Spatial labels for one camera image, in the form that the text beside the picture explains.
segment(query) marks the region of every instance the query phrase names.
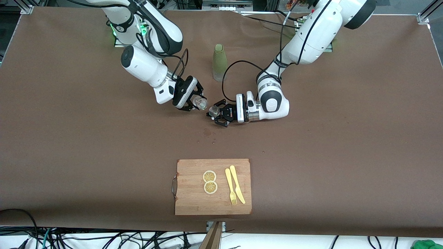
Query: water stain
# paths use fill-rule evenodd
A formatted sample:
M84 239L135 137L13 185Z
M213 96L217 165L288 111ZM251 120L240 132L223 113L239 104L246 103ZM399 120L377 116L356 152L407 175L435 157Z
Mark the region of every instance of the water stain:
M205 128L205 130L203 131L203 136L204 137L210 137L211 136L211 131L208 128Z

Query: white floor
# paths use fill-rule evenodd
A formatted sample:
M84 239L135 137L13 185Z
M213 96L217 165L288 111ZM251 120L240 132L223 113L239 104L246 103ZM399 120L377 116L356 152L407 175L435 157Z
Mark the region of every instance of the white floor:
M143 238L150 238L154 233L142 233ZM170 232L163 235L168 237L172 235L182 234L182 232ZM115 233L81 233L68 234L64 237L91 238L91 237L108 237ZM193 244L200 243L204 234L189 235L189 242ZM246 234L246 233L226 233L221 239L220 249L232 249L240 246L240 249L329 249L335 236L321 235L274 235L274 234ZM0 236L0 249L12 249L19 247L27 235L16 236ZM378 237L381 242L382 249L394 249L394 237ZM437 244L443 245L443 238L415 238L400 237L398 241L398 249L409 249L416 240L431 239ZM78 241L66 239L65 242L74 249L101 249L108 239ZM373 244L378 248L377 242L372 237ZM109 249L116 249L120 243L120 239L116 239ZM161 249L180 248L183 245L181 238L175 238L167 243L160 245ZM35 240L29 240L26 249L34 249ZM122 249L138 249L136 243L125 243ZM367 241L366 236L340 236L335 244L334 249L372 249Z

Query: green water bottle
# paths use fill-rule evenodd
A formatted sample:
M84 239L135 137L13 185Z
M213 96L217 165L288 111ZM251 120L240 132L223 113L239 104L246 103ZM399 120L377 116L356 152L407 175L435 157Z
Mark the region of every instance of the green water bottle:
M226 69L228 68L228 60L226 59L225 50L222 44L216 44L214 54L212 56L212 74L214 79L221 82Z

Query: metal bracket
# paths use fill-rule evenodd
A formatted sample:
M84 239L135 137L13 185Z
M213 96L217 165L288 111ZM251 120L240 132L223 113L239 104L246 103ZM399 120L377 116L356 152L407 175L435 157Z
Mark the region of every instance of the metal bracket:
M426 18L424 20L420 19L421 15L420 13L417 14L417 22L418 25L428 25L429 24L429 18Z
M443 4L443 0L433 0L424 10L417 14L419 25L429 24L429 16Z
M20 11L20 15L30 15L32 13L32 10L34 10L34 6L29 6L27 9L22 9Z
M212 227L212 225L213 225L214 223L215 223L215 222L206 222L206 232L209 232L209 229L211 229L211 227ZM222 222L221 224L222 224L222 226L223 226L223 228L221 229L221 231L222 231L222 232L226 232L226 222Z

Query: wooden cutting board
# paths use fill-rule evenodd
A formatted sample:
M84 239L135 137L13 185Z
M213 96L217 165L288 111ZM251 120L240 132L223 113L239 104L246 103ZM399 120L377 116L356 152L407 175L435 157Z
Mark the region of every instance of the wooden cutting board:
M245 204L237 197L237 205L232 205L229 198L229 185L225 169L234 165ZM217 175L217 191L207 194L203 186L203 174L212 170ZM251 214L251 171L249 159L195 159L178 160L177 193L175 215L230 215Z

